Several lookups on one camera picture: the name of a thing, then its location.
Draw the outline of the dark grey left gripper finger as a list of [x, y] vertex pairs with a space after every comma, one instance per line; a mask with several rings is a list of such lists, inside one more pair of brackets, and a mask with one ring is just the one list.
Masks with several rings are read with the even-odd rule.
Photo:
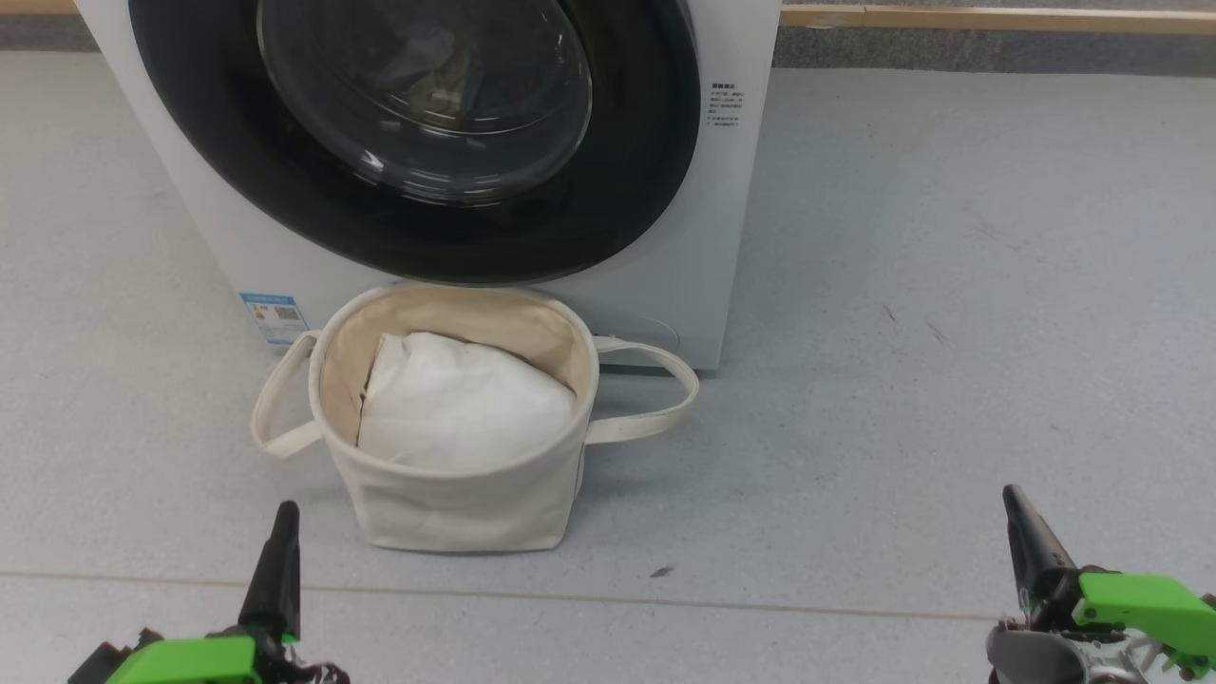
[[249, 581], [238, 624], [255, 627], [276, 641], [299, 640], [302, 557], [300, 509], [295, 501], [278, 504], [274, 528], [261, 545]]

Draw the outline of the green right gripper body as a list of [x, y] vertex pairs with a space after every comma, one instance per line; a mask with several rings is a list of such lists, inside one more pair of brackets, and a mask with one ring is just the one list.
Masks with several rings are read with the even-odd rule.
[[1160, 574], [1079, 576], [1079, 626], [1121, 624], [1152, 637], [1181, 656], [1215, 655], [1215, 611], [1181, 581]]

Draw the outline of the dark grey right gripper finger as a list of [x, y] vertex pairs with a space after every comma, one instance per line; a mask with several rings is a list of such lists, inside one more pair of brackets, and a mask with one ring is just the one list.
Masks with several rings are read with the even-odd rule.
[[1002, 500], [1017, 581], [1017, 602], [1030, 628], [1073, 628], [1080, 601], [1080, 568], [1019, 484]]

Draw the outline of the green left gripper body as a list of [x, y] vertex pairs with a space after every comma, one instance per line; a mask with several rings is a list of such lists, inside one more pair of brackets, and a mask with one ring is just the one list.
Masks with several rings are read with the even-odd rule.
[[261, 683], [250, 637], [161, 639], [142, 633], [105, 683]]

